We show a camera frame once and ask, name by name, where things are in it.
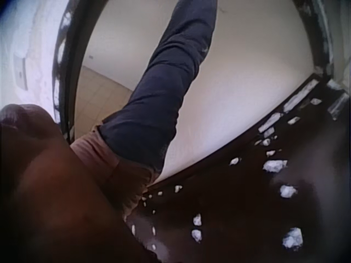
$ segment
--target dark brown surface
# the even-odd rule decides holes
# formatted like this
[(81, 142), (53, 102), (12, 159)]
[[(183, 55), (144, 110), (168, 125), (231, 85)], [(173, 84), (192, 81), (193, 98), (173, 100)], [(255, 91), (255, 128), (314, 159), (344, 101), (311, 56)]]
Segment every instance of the dark brown surface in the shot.
[[(127, 224), (135, 225), (136, 236), (149, 249), (156, 245), (164, 262), (336, 262), (351, 236), (349, 103), (337, 121), (327, 112), (340, 93), (318, 85), (308, 98), (322, 103), (298, 106), (283, 116), (274, 125), (278, 138), (268, 147), (255, 146), (254, 136), (238, 151), (234, 140), (201, 172), (152, 187), (145, 195), (152, 194), (146, 207), (141, 203)], [(295, 116), (300, 121), (288, 125)], [(268, 150), (277, 153), (268, 158)], [(229, 166), (235, 157), (241, 162)], [(268, 159), (286, 159), (288, 167), (267, 173), (262, 168)], [(280, 197), (283, 184), (298, 193)], [(174, 193), (175, 185), (183, 189)], [(198, 213), (202, 226), (195, 227)], [(302, 230), (303, 245), (297, 251), (282, 246), (292, 227)], [(200, 244), (191, 237), (193, 229), (202, 231)]]

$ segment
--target person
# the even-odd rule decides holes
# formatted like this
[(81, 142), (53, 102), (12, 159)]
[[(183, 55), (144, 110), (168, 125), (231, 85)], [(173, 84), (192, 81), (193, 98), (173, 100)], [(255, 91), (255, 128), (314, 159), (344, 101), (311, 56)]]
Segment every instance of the person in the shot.
[(217, 0), (180, 0), (127, 105), (69, 146), (45, 110), (1, 111), (1, 239), (22, 262), (159, 262), (123, 218), (162, 172)]

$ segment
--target dark blue pants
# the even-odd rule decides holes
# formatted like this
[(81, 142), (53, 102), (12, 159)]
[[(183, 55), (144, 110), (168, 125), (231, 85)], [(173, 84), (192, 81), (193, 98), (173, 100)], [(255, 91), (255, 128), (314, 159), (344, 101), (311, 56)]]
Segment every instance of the dark blue pants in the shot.
[(128, 104), (99, 131), (117, 155), (160, 173), (178, 112), (211, 45), (217, 0), (180, 0)]

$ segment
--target white debris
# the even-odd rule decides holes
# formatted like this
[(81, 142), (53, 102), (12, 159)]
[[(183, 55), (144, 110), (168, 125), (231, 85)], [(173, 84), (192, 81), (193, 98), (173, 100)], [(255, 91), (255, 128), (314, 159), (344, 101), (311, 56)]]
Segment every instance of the white debris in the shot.
[(201, 240), (202, 240), (202, 233), (201, 233), (200, 230), (197, 230), (197, 229), (192, 230), (191, 236), (192, 236), (193, 239), (194, 239), (195, 241), (197, 241), (198, 243), (200, 243)]
[(327, 86), (334, 90), (342, 90), (341, 85), (339, 85), (334, 79), (329, 80)]
[(280, 119), (281, 116), (283, 116), (282, 113), (279, 113), (279, 112), (273, 113), (272, 116), (270, 116), (270, 118), (261, 127), (258, 128), (259, 133), (262, 133), (265, 130), (267, 130), (269, 127), (271, 127), (274, 123), (276, 123)]
[(299, 248), (302, 246), (302, 233), (300, 228), (291, 228), (290, 232), (283, 238), (283, 246), (286, 248)]
[(340, 112), (344, 108), (346, 102), (350, 99), (347, 93), (343, 93), (329, 108), (328, 112), (331, 114), (334, 121), (337, 120)]
[(272, 134), (274, 134), (274, 132), (275, 132), (274, 127), (271, 127), (264, 132), (263, 136), (265, 138), (270, 137)]
[(316, 98), (314, 98), (314, 99), (311, 99), (311, 104), (313, 104), (313, 105), (318, 105), (319, 103), (321, 103), (322, 101), (320, 100), (320, 99), (316, 99)]
[(268, 145), (270, 145), (270, 140), (269, 140), (269, 139), (265, 139), (265, 140), (262, 142), (262, 144), (263, 144), (264, 146), (268, 146)]
[(319, 82), (315, 79), (312, 79), (302, 90), (294, 95), (287, 103), (284, 105), (284, 112), (288, 113), (291, 111), (297, 104), (299, 104), (310, 92), (316, 87)]
[(182, 187), (181, 185), (176, 185), (176, 186), (174, 187), (174, 192), (175, 192), (175, 193), (178, 193), (182, 188), (183, 188), (183, 187)]
[(62, 58), (64, 56), (65, 46), (66, 46), (66, 38), (62, 41), (62, 43), (59, 47), (59, 51), (57, 54), (57, 63), (58, 64), (61, 64)]
[(201, 222), (201, 215), (197, 214), (194, 218), (193, 218), (193, 223), (195, 226), (201, 226), (202, 222)]
[(281, 169), (286, 168), (287, 160), (269, 160), (263, 166), (263, 170), (272, 173), (278, 173)]
[(280, 196), (282, 198), (290, 198), (296, 192), (297, 192), (297, 190), (293, 186), (282, 185), (280, 187)]
[(290, 121), (288, 121), (289, 125), (293, 125), (300, 120), (300, 117), (293, 117)]
[(71, 13), (67, 12), (63, 18), (61, 28), (64, 28), (65, 26), (69, 26), (71, 24), (71, 20), (72, 20)]
[(240, 159), (236, 157), (230, 161), (229, 165), (236, 165), (239, 161), (240, 161)]
[(267, 157), (273, 156), (275, 154), (275, 151), (268, 151), (265, 153)]

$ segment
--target tiled floor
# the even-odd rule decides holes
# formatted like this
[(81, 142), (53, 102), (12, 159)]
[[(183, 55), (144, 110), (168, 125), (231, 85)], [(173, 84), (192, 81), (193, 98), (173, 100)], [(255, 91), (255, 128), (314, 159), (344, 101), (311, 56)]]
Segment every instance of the tiled floor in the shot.
[(132, 91), (87, 67), (82, 67), (78, 81), (75, 136), (88, 133), (105, 117), (120, 110)]

